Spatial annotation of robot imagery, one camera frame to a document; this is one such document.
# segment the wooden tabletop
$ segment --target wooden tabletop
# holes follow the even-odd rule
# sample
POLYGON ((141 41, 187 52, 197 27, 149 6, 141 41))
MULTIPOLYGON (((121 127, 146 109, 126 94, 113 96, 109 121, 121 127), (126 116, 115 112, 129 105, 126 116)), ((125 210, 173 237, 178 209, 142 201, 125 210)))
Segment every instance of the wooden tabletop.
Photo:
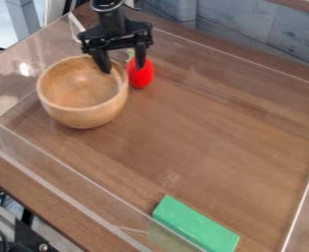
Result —
MULTIPOLYGON (((87 6, 76 15, 87 27, 95 22, 87 6)), ((276 251, 309 179, 309 68, 153 16, 129 15, 157 27, 150 49, 157 77, 146 90, 131 90, 118 119, 94 130, 68 129, 47 116, 31 93, 0 117, 0 124, 142 212, 151 215, 170 194, 242 236, 238 251, 276 251)), ((27 52, 27 45, 44 51, 44 65, 81 53, 66 18, 4 52, 0 67, 14 52, 27 52)), ((114 58, 125 61, 125 51, 114 58)), ((16 90, 15 76, 10 87, 19 94, 35 86, 38 76, 26 78, 16 90)), ((0 167, 10 165, 0 162, 0 167)), ((95 237, 98 233, 107 243, 105 248, 101 243, 102 251, 131 251, 109 242, 114 234, 102 232, 51 190, 11 170, 16 171, 7 174, 0 168, 0 185, 85 249, 98 251, 94 228, 95 237), (90 231, 71 228, 79 225, 90 231)), ((43 162, 31 170, 75 199, 95 199, 85 186, 68 187, 68 173, 52 178, 54 167, 43 162)))

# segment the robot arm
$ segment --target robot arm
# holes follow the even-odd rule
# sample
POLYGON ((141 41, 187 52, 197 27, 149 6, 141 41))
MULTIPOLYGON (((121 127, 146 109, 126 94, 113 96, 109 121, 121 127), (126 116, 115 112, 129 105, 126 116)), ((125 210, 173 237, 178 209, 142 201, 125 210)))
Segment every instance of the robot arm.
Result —
POLYGON ((78 35, 83 52, 93 55, 106 73, 113 69, 110 50, 134 47, 137 67, 142 69, 146 64, 146 49, 154 44, 153 25, 127 18, 123 2, 125 0, 93 0, 91 7, 101 16, 101 23, 78 35))

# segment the green sponge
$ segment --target green sponge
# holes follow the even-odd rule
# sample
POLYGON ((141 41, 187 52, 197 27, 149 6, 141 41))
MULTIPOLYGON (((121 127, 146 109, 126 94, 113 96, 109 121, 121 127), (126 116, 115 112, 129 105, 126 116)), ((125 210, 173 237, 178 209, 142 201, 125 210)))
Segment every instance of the green sponge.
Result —
POLYGON ((209 252, 233 252, 240 235, 166 196, 154 211, 154 219, 209 252))

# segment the cable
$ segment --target cable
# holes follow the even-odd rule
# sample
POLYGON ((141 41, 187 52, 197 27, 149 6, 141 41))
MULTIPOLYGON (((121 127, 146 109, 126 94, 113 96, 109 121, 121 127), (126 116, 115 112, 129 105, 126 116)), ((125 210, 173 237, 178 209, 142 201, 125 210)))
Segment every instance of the cable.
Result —
POLYGON ((4 232, 0 230, 0 236, 3 240, 3 252, 10 252, 10 242, 4 232))

